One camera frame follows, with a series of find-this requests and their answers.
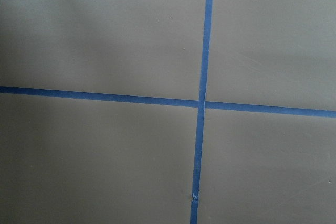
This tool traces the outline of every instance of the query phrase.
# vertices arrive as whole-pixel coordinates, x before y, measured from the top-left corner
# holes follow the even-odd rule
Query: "floor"
[[[334,0],[0,0],[1,223],[332,224]]]

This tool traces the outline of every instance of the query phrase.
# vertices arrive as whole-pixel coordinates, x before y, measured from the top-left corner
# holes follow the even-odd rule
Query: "blue line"
[[[207,109],[218,109],[218,110],[236,110],[236,111],[249,111],[259,113],[305,115],[305,116],[320,116],[324,118],[336,118],[336,111],[331,110],[313,110],[313,109],[287,108],[287,107],[225,103],[225,102],[205,102],[205,107]]]
[[[200,77],[200,85],[199,85],[200,91],[199,91],[199,96],[198,96],[198,113],[197,113],[197,128],[196,128],[196,141],[195,141],[194,174],[193,174],[192,202],[191,202],[191,211],[190,211],[190,224],[197,224],[198,193],[200,190],[199,184],[200,184],[200,178],[201,178],[205,96],[206,96],[210,34],[211,34],[211,16],[212,16],[212,0],[205,0],[203,50],[202,50],[202,63],[201,63],[201,77]]]
[[[18,88],[18,87],[6,87],[6,86],[0,86],[0,93],[27,94],[27,95],[39,95],[43,97],[62,97],[62,98],[74,98],[74,99],[86,99],[86,100],[98,100],[98,101],[159,104],[159,105],[183,106],[192,108],[196,108],[198,106],[198,101],[193,100],[158,98],[158,97],[138,97],[133,95],[102,94],[102,93]]]

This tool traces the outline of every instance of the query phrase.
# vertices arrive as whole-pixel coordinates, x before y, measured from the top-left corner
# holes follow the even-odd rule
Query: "gray floor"
[[[0,0],[0,86],[198,99],[205,0]],[[334,0],[214,0],[207,101],[336,110]],[[197,108],[0,94],[1,223],[189,223]],[[199,223],[334,224],[336,119],[206,110]]]

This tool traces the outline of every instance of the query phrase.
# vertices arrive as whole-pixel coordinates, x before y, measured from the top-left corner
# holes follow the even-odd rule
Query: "blue tape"
[[[225,103],[225,102],[205,102],[205,107],[207,109],[218,109],[218,110],[236,110],[236,111],[260,112],[260,113],[336,118],[336,111],[331,110],[313,110],[313,109],[287,108],[287,107]]]
[[[86,100],[98,100],[98,101],[159,104],[159,105],[183,106],[192,108],[196,108],[198,106],[198,101],[194,100],[157,98],[157,97],[138,97],[133,95],[102,94],[102,93],[18,88],[18,87],[6,87],[6,86],[0,86],[0,93],[27,94],[27,95],[39,95],[43,97],[62,97],[62,98],[74,98],[74,99],[86,99]]]
[[[212,16],[212,0],[205,0],[203,50],[202,50],[202,63],[201,63],[201,77],[199,85],[200,91],[198,96],[198,113],[197,113],[194,173],[193,173],[193,188],[192,188],[193,199],[191,202],[190,224],[197,224],[198,193],[200,190],[199,184],[201,178],[205,96],[206,96],[210,34],[211,34],[211,16]]]

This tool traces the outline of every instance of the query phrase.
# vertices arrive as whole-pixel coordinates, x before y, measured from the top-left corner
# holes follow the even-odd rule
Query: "gray surface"
[[[205,0],[0,0],[0,85],[197,99]]]
[[[336,119],[207,110],[199,224],[334,224]]]
[[[335,0],[214,0],[207,99],[336,110]]]
[[[188,223],[191,108],[0,94],[1,223]]]

